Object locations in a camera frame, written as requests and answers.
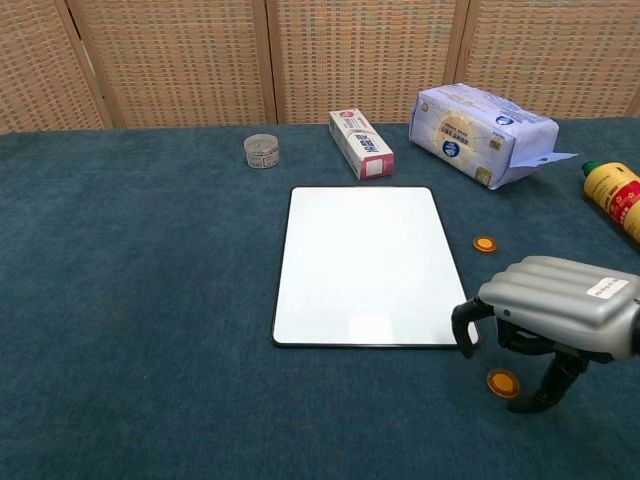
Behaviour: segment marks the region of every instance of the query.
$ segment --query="white and pink box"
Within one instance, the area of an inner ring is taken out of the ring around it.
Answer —
[[[359,180],[391,175],[393,152],[360,110],[329,112],[329,132]]]

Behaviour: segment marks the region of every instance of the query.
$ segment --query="table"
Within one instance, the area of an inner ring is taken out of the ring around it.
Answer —
[[[640,272],[581,172],[640,172],[640,119],[559,123],[556,150],[579,156],[497,191],[407,125],[378,126],[396,170],[366,182],[318,125],[0,137],[0,478],[637,478],[637,359],[520,416],[488,370],[534,389],[550,358],[501,349],[490,320],[472,360],[270,341],[296,185],[430,187],[468,295],[527,255]],[[245,164],[258,132],[279,166]]]

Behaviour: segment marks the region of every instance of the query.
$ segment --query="red label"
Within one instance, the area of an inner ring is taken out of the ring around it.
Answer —
[[[627,212],[640,200],[640,182],[634,180],[622,187],[609,203],[609,215],[620,226],[624,226]]]

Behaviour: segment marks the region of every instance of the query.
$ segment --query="yellow bottle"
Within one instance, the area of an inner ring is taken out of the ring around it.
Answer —
[[[640,177],[622,163],[587,162],[584,192],[640,243]]]

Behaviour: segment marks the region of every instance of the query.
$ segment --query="robotic arm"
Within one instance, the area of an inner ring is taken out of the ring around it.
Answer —
[[[538,391],[507,404],[518,413],[558,403],[590,360],[640,353],[640,277],[554,257],[527,257],[496,274],[451,316],[462,354],[473,356],[469,323],[495,316],[500,346],[554,353]]]

